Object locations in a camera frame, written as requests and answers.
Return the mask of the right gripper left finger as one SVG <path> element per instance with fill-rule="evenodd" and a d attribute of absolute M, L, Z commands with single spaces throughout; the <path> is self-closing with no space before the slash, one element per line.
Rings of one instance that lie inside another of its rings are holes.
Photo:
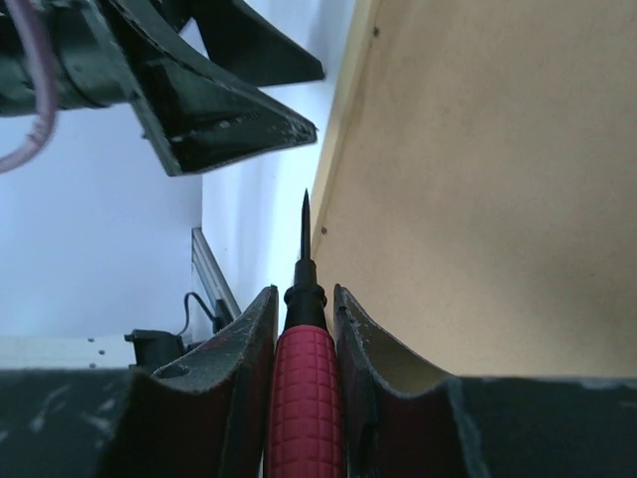
<path fill-rule="evenodd" d="M 147 373 L 1 374 L 5 477 L 255 477 L 278 320 L 263 289 L 230 326 Z"/>

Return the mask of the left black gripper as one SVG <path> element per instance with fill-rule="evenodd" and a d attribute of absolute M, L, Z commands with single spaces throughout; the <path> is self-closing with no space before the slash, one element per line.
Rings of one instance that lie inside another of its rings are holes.
<path fill-rule="evenodd" d="M 58 109 L 105 109 L 144 102 L 133 80 L 133 27 L 141 1 L 34 1 L 53 53 Z M 1 3 L 1 116 L 36 112 L 35 80 L 14 20 Z"/>

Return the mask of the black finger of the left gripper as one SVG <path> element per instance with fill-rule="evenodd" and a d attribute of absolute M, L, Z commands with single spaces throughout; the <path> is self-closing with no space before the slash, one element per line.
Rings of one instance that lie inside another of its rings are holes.
<path fill-rule="evenodd" d="M 244 1 L 166 0 L 163 18 L 181 31 L 194 20 L 208 58 L 255 87 L 322 81 L 323 66 Z"/>
<path fill-rule="evenodd" d="M 313 122 L 213 63 L 190 20 L 176 31 L 164 1 L 141 1 L 133 27 L 138 117 L 166 173 L 199 174 L 264 152 L 312 144 Z"/>

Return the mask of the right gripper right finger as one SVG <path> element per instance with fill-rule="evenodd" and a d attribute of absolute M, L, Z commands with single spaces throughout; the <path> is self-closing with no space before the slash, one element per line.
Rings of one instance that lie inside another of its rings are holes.
<path fill-rule="evenodd" d="M 333 320 L 353 477 L 632 477 L 629 378 L 453 375 L 345 287 Z"/>

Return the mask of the pink handled screwdriver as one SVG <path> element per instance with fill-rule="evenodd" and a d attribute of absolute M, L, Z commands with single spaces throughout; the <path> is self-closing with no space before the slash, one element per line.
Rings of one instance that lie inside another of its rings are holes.
<path fill-rule="evenodd" d="M 286 291 L 264 447 L 265 477 L 344 477 L 342 400 L 326 296 L 311 252 L 311 207 L 302 205 L 300 256 Z"/>

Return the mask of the wooden photo frame brown back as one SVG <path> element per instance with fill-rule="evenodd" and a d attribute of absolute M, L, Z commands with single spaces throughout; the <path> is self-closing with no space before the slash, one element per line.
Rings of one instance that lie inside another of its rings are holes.
<path fill-rule="evenodd" d="M 635 3 L 357 2 L 313 221 L 443 369 L 634 376 Z"/>

